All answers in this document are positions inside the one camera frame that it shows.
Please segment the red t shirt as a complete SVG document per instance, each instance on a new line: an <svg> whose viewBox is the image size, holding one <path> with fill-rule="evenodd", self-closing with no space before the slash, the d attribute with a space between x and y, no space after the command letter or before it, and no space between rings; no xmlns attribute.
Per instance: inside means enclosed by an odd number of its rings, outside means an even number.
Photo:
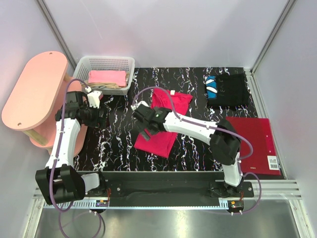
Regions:
<svg viewBox="0 0 317 238"><path fill-rule="evenodd" d="M157 88L154 89L151 108L164 107L171 109L172 101L176 112L185 115L188 111L189 104L191 103L193 96L179 93L174 90L168 90L167 93ZM138 150L168 158L177 135L177 133L173 132L160 132L156 135L152 135L150 140L146 141L145 138L139 134L134 147Z"/></svg>

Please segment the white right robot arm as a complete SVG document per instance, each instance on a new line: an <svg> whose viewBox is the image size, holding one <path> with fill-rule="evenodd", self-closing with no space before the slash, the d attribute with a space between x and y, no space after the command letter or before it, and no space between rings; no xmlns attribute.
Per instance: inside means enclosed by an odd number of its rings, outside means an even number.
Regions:
<svg viewBox="0 0 317 238"><path fill-rule="evenodd" d="M164 107L152 109L144 101L132 105L131 109L136 127L147 141L169 132L184 134L207 144L224 173L223 185L212 187L211 192L218 197L241 196L243 175L238 162L241 140L229 121L198 120Z"/></svg>

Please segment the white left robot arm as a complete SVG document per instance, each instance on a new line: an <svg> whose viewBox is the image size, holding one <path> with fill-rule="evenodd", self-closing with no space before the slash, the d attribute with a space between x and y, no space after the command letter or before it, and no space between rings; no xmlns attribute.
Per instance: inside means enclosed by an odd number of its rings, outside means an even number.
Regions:
<svg viewBox="0 0 317 238"><path fill-rule="evenodd" d="M82 126L105 129L109 126L108 108L101 104L103 94L72 91L65 95L55 114L56 136L45 168L36 171L35 180L48 205L82 200L88 193L106 191L102 173L80 175L74 168L76 140Z"/></svg>

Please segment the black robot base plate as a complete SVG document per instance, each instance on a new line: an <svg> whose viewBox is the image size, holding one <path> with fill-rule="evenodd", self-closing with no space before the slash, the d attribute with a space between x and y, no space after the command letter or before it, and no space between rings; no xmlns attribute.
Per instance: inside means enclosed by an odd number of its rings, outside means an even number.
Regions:
<svg viewBox="0 0 317 238"><path fill-rule="evenodd" d="M219 206L221 199L253 198L250 182L227 188L222 172L102 172L112 208Z"/></svg>

